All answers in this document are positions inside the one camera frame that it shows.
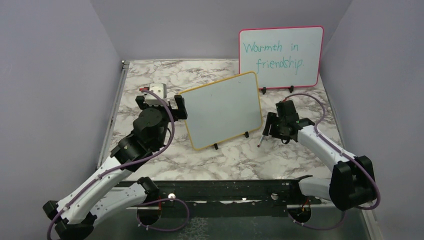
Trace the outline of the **white marker with red cap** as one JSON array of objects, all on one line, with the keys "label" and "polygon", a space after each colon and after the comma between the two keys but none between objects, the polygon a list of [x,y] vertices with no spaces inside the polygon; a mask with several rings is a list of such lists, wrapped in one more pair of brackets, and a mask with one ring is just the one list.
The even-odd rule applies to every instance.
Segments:
[{"label": "white marker with red cap", "polygon": [[260,137],[260,139],[259,139],[259,141],[257,143],[257,147],[258,148],[262,145],[262,142],[263,142],[264,138],[265,138],[265,135],[261,135],[261,137]]}]

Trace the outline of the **yellow framed whiteboard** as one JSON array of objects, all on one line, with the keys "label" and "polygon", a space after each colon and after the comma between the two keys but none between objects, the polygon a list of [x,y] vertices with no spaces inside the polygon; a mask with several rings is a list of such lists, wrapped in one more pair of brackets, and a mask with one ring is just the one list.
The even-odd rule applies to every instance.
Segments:
[{"label": "yellow framed whiteboard", "polygon": [[263,115],[257,74],[237,74],[179,93],[187,111],[185,127],[195,150],[260,129]]}]

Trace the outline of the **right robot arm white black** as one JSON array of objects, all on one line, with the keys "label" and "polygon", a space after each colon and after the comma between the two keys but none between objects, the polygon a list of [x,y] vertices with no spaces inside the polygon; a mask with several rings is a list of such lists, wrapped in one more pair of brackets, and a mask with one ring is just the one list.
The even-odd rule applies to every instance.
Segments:
[{"label": "right robot arm white black", "polygon": [[288,190],[289,199],[300,204],[308,197],[331,201],[339,210],[363,207],[368,202],[378,203],[372,161],[365,155],[357,156],[338,146],[324,135],[317,123],[300,118],[292,100],[276,103],[276,112],[268,112],[262,135],[301,144],[310,150],[331,171],[329,179],[305,176]]}]

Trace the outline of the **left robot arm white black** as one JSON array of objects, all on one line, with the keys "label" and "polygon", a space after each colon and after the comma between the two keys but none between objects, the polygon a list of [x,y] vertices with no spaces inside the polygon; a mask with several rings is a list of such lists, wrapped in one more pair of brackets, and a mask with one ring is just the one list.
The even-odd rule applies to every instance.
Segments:
[{"label": "left robot arm white black", "polygon": [[161,204],[160,190],[149,177],[140,178],[122,191],[114,192],[113,187],[170,147],[176,121],[188,117],[184,98],[175,95],[174,100],[176,108],[152,91],[136,98],[141,113],[130,134],[75,191],[43,205],[50,219],[48,239],[55,231],[61,240],[84,240],[100,222],[117,212],[134,205]]}]

